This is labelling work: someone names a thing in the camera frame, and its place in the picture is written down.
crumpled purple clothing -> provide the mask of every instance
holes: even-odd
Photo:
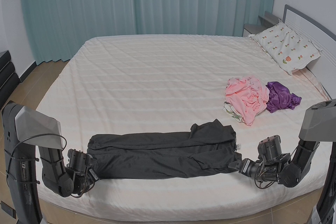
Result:
[[[294,109],[301,103],[302,97],[290,93],[289,89],[280,82],[268,82],[266,87],[269,89],[269,100],[267,110],[271,113],[279,109]]]

fitted sheet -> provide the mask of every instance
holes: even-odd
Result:
[[[223,111],[228,79],[255,75],[279,81],[302,97],[294,110],[267,110],[251,127]],[[305,110],[326,100],[307,70],[282,70],[249,37],[136,35],[85,42],[52,84],[37,110],[61,123],[69,148],[86,151],[95,134],[179,132],[218,119],[237,133],[238,152],[257,159],[258,142],[280,135],[292,152]],[[250,215],[320,188],[331,143],[321,143],[310,172],[295,188],[266,190],[239,173],[160,180],[100,180],[81,199],[62,198],[38,185],[40,198],[91,216],[118,221],[227,219]],[[41,180],[41,163],[37,165]]]

bedside table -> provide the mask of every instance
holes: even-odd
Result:
[[[271,28],[274,25],[277,25],[279,23],[279,18],[270,12],[265,11],[263,16],[258,16],[258,21],[260,21],[261,25],[248,23],[244,24],[243,37],[247,37],[249,34],[260,33],[267,28]]]

pink garment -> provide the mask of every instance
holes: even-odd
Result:
[[[254,76],[229,79],[225,99],[241,113],[246,125],[251,126],[254,117],[266,109],[270,90]]]

clothing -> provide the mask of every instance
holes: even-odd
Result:
[[[238,122],[243,122],[243,116],[241,113],[239,113],[232,104],[229,104],[228,102],[224,102],[224,108],[223,110],[229,114],[231,117],[233,117]]]
[[[96,134],[87,153],[101,179],[159,179],[230,173],[241,160],[236,133],[218,120],[191,126],[190,132]]]
[[[270,91],[254,76],[229,79],[226,91],[226,102],[243,117],[246,125],[251,126],[254,117],[266,109]]]
[[[267,110],[271,113],[279,109],[294,109],[301,103],[302,98],[290,93],[289,89],[280,82],[268,82],[266,87],[269,89],[269,101]]]

